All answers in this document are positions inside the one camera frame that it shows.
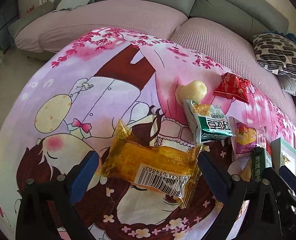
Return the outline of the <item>pink cartoon tablecloth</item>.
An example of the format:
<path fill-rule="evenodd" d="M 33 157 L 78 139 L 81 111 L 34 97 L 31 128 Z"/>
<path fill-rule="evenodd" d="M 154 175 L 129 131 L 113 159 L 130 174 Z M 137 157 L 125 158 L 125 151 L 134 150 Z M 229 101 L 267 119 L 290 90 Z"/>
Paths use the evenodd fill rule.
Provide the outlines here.
<path fill-rule="evenodd" d="M 268 141 L 296 147 L 296 125 L 263 94 L 247 90 L 249 103 L 214 96 L 229 68 L 208 53 L 119 28 L 92 30 L 71 42 L 25 85 L 0 131 L 0 230 L 15 238 L 21 191 L 67 174 L 89 151 L 104 162 L 119 121 L 149 146 L 181 151 L 193 137 L 175 91 L 198 80 L 204 103 L 219 105 Z M 200 239 L 215 219 L 215 198 L 200 179 L 191 206 L 165 194 L 95 174 L 77 211 L 97 239 Z"/>

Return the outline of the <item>yellow transparent cake packet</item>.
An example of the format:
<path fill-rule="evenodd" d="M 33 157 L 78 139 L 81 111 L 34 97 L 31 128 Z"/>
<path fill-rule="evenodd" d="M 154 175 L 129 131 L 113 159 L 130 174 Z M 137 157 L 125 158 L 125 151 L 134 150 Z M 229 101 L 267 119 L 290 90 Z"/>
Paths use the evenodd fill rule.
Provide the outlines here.
<path fill-rule="evenodd" d="M 201 152 L 201 145 L 187 152 L 169 146 L 144 146 L 119 120 L 99 174 L 173 197 L 184 209 L 190 206 L 201 175 L 198 167 Z"/>

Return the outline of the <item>green mung bean biscuit pack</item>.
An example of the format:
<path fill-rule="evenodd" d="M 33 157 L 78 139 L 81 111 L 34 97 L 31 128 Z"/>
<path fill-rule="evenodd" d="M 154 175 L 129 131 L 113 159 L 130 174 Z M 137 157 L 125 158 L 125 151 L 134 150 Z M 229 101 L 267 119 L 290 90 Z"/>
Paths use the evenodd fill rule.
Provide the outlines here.
<path fill-rule="evenodd" d="M 255 147 L 251 154 L 252 159 L 252 181 L 260 182 L 265 168 L 272 167 L 271 155 L 265 148 Z"/>

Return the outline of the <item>red triangular snack packet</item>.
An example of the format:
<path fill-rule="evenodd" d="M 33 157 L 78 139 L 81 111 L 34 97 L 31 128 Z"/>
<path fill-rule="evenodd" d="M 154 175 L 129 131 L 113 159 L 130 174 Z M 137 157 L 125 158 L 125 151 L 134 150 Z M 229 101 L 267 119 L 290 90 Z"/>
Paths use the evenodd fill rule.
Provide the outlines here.
<path fill-rule="evenodd" d="M 225 73 L 221 78 L 221 83 L 213 92 L 215 96 L 249 103 L 247 97 L 247 89 L 251 84 L 249 80 L 243 79 L 233 73 Z"/>

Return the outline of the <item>pink swiss roll packet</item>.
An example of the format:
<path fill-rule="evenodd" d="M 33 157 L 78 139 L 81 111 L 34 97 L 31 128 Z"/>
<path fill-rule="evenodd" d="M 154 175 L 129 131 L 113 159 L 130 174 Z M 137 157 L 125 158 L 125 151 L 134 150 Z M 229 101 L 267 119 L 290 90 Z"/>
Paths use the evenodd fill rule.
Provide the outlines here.
<path fill-rule="evenodd" d="M 244 124 L 234 117 L 229 117 L 229 123 L 234 136 L 232 140 L 233 157 L 236 161 L 239 157 L 247 155 L 258 146 L 266 148 L 266 126 L 255 128 L 253 126 Z"/>

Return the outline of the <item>grey pillow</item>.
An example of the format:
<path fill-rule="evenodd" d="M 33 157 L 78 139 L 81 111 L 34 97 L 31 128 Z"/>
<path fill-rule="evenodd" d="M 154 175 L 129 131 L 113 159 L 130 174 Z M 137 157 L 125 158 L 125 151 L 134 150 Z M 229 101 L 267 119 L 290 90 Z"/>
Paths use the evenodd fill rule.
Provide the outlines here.
<path fill-rule="evenodd" d="M 292 96 L 296 96 L 296 80 L 284 75 L 278 75 L 277 79 L 283 91 Z"/>

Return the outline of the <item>teal white cardboard tray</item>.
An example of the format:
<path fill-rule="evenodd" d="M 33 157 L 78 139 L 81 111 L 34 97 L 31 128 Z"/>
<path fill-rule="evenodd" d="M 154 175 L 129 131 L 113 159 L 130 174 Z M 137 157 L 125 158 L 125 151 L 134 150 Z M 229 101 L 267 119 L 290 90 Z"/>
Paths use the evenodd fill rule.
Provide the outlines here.
<path fill-rule="evenodd" d="M 286 166 L 296 176 L 296 150 L 283 138 L 272 141 L 270 147 L 275 171 L 279 173 L 279 169 Z"/>

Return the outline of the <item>yellow jelly cup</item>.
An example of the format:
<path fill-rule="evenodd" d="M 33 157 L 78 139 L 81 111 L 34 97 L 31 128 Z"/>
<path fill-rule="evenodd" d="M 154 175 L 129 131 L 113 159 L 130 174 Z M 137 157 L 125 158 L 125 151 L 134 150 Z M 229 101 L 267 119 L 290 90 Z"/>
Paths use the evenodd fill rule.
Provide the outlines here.
<path fill-rule="evenodd" d="M 175 98 L 180 106 L 183 106 L 186 100 L 200 103 L 207 95 L 207 86 L 202 81 L 192 81 L 187 85 L 179 85 L 175 91 Z"/>

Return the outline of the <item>black white patterned pillow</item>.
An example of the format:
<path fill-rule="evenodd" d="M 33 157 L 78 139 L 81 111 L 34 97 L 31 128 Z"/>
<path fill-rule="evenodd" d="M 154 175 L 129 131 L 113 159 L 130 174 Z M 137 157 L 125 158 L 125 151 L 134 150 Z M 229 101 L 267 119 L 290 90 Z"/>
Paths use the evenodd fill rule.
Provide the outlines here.
<path fill-rule="evenodd" d="M 265 70 L 296 80 L 296 43 L 281 34 L 252 37 L 257 63 Z"/>

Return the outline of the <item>pink sofa seat cover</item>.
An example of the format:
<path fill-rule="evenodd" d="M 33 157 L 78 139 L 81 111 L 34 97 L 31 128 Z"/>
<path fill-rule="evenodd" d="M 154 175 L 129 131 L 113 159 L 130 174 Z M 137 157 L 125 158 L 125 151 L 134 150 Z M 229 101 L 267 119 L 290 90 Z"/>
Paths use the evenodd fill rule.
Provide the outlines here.
<path fill-rule="evenodd" d="M 48 60 L 51 53 L 99 27 L 137 31 L 200 51 L 250 80 L 296 125 L 292 96 L 281 89 L 275 75 L 258 65 L 248 40 L 216 22 L 188 18 L 166 5 L 107 0 L 75 10 L 52 11 L 46 3 L 11 24 L 9 32 L 17 48 Z"/>

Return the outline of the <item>small green white snack packet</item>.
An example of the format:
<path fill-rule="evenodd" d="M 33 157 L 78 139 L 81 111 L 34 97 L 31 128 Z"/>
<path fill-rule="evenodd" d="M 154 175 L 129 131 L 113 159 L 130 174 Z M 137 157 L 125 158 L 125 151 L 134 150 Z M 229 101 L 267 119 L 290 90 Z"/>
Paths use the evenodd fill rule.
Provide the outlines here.
<path fill-rule="evenodd" d="M 219 106 L 197 104 L 192 100 L 186 100 L 183 109 L 196 145 L 222 141 L 234 135 Z"/>

